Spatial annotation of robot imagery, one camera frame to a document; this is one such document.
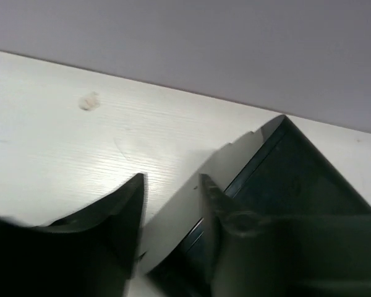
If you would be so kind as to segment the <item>black drawer cabinet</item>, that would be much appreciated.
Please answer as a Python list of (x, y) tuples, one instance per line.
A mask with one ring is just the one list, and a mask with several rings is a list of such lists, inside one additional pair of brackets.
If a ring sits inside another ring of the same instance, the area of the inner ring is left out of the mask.
[(199, 176), (261, 215), (371, 215), (371, 206), (284, 115), (216, 151), (145, 227), (140, 269), (167, 296), (213, 296)]

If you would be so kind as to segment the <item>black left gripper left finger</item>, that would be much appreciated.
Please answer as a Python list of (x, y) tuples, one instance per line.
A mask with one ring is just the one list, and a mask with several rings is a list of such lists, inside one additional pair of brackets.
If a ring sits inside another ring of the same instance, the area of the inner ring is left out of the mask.
[(0, 217), (0, 296), (125, 296), (145, 208), (138, 173), (46, 226)]

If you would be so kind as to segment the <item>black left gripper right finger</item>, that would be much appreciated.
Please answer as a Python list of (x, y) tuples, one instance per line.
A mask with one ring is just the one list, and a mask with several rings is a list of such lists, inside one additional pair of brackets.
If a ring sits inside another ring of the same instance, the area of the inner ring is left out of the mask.
[(213, 296), (371, 296), (371, 215), (261, 215), (199, 188)]

